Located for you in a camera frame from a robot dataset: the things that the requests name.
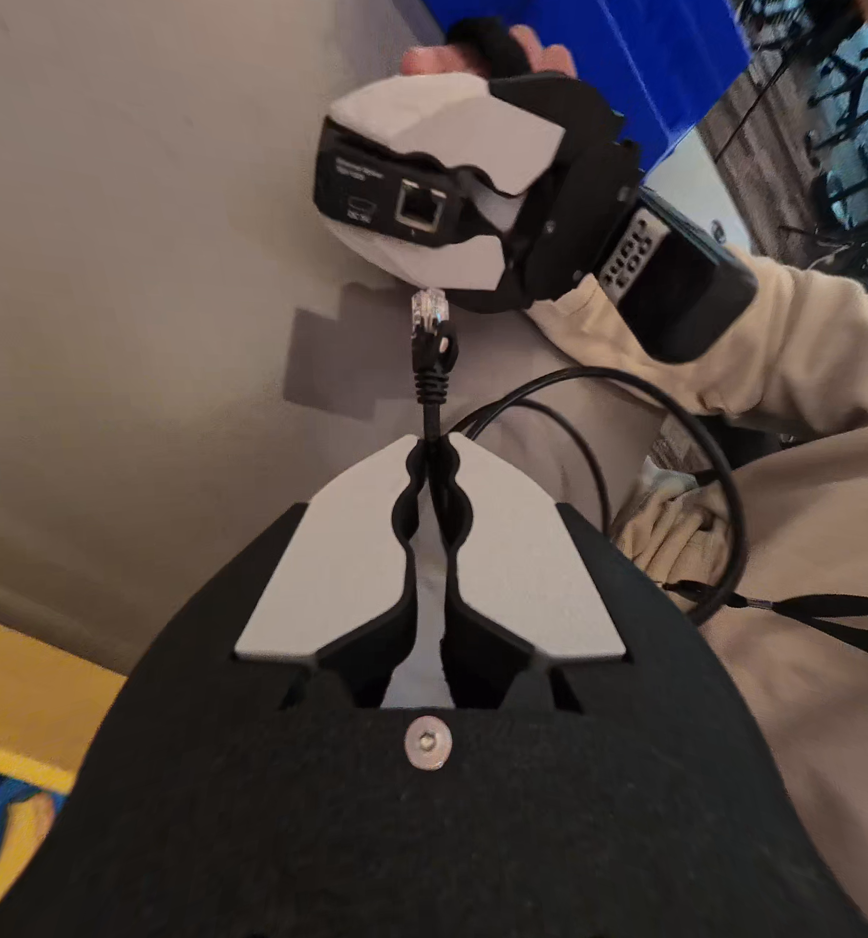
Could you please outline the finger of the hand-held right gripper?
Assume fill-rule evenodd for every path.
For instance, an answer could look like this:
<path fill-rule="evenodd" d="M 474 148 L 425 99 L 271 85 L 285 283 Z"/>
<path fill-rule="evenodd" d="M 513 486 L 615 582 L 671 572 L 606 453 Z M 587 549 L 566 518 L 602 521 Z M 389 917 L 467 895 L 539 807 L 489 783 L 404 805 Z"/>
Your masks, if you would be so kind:
<path fill-rule="evenodd" d="M 526 192 L 551 166 L 565 135 L 464 72 L 376 81 L 335 100 L 328 117 L 394 154 L 478 171 L 504 196 Z"/>
<path fill-rule="evenodd" d="M 415 287 L 442 290 L 495 290 L 508 269 L 501 236 L 518 220 L 526 194 L 502 196 L 488 189 L 474 195 L 486 220 L 498 221 L 499 234 L 475 235 L 461 244 L 428 248 L 328 220 L 328 231 L 369 264 Z"/>

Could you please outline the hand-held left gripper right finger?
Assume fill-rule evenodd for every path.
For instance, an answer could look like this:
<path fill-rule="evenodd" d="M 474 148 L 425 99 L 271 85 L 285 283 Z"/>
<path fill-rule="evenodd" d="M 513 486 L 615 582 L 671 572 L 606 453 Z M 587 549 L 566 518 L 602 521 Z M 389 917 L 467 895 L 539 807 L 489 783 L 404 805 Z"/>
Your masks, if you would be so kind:
<path fill-rule="evenodd" d="M 458 708 L 499 708 L 516 679 L 627 648 L 558 503 L 460 433 L 443 438 L 443 673 Z"/>

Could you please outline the person's right hand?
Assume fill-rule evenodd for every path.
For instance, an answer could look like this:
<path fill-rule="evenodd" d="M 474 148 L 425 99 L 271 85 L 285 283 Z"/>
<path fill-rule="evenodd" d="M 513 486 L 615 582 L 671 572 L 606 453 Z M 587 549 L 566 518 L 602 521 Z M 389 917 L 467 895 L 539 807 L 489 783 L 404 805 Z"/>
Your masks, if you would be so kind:
<path fill-rule="evenodd" d="M 561 44 L 545 46 L 538 33 L 525 24 L 510 27 L 509 35 L 525 54 L 535 72 L 558 72 L 577 76 L 572 53 Z M 487 60 L 467 43 L 440 46 L 414 46 L 401 59 L 400 74 L 405 76 L 464 72 L 489 78 Z"/>

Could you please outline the person's beige hoodie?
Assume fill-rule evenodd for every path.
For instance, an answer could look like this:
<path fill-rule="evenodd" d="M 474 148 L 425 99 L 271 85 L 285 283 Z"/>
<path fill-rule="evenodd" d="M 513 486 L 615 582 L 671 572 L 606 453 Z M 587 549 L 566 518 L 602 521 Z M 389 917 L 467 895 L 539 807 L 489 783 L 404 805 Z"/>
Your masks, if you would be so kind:
<path fill-rule="evenodd" d="M 868 426 L 734 474 L 741 595 L 868 598 Z M 753 713 L 797 813 L 868 919 L 868 616 L 725 608 L 704 635 Z"/>

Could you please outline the person's right forearm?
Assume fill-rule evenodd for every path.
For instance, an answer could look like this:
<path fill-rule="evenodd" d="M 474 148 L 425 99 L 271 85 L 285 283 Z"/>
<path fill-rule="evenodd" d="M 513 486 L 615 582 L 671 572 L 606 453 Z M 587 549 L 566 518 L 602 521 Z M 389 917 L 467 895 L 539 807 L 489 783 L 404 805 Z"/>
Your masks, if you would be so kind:
<path fill-rule="evenodd" d="M 695 415 L 813 439 L 868 432 L 868 293 L 847 277 L 733 256 L 756 276 L 756 296 L 691 363 L 651 358 L 592 275 L 526 314 L 577 364 L 634 374 Z"/>

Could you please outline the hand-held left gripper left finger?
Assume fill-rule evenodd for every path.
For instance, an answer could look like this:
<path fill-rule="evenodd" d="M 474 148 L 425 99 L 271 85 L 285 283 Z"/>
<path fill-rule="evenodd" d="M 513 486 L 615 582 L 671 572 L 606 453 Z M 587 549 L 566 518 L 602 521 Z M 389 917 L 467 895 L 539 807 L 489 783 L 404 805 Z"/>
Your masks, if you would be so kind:
<path fill-rule="evenodd" d="M 337 475 L 306 505 L 234 653 L 330 671 L 378 706 L 417 634 L 410 541 L 423 442 L 405 435 Z"/>

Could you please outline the black grey network adapter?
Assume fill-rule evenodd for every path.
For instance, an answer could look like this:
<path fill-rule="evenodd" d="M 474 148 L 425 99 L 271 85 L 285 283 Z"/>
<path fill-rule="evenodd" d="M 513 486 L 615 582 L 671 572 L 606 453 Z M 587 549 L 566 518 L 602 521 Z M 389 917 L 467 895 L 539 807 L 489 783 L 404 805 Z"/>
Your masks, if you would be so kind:
<path fill-rule="evenodd" d="M 459 172 L 395 154 L 330 118 L 319 137 L 313 201 L 328 219 L 424 247 L 495 233 Z"/>

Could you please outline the group of black metal chairs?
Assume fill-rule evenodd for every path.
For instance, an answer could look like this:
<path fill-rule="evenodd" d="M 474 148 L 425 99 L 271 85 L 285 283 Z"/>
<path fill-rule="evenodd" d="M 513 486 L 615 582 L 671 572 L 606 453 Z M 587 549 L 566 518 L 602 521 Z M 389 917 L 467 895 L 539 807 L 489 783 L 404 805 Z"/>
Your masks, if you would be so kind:
<path fill-rule="evenodd" d="M 755 100 L 721 147 L 788 77 L 798 96 L 800 151 L 812 172 L 811 227 L 785 226 L 817 251 L 812 263 L 868 291 L 868 2 L 737 2 L 752 53 L 769 65 Z"/>

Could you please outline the blue plastic bin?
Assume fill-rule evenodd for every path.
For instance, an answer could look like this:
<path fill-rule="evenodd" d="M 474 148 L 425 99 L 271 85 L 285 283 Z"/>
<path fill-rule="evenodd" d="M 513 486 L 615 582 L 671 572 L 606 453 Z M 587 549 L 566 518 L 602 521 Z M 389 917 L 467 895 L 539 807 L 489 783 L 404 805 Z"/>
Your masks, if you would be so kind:
<path fill-rule="evenodd" d="M 438 26 L 500 17 L 567 46 L 580 78 L 625 117 L 623 136 L 654 170 L 750 64 L 725 1 L 426 1 Z"/>

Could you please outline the yellow plastic bin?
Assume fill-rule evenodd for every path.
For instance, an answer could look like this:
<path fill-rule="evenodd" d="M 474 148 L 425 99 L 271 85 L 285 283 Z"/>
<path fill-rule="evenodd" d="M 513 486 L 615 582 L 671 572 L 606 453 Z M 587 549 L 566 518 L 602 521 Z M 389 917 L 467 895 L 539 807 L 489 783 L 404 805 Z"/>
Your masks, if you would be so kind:
<path fill-rule="evenodd" d="M 124 682 L 0 625 L 0 902 L 51 831 Z"/>

